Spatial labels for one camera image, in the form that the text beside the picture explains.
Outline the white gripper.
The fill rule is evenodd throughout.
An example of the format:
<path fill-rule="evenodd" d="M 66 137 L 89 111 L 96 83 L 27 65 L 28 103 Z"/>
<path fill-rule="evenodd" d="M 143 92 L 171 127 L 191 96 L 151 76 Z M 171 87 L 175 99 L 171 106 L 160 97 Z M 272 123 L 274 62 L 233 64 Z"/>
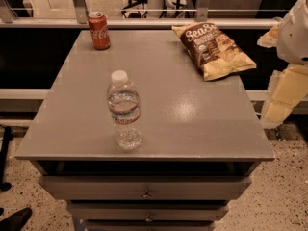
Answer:
<path fill-rule="evenodd" d="M 276 46 L 277 56 L 290 63 L 283 71 L 274 70 L 269 78 L 260 118 L 264 129 L 281 125 L 293 108 L 308 95 L 307 2 L 297 0 L 280 25 L 273 26 L 257 40 L 261 47 Z"/>

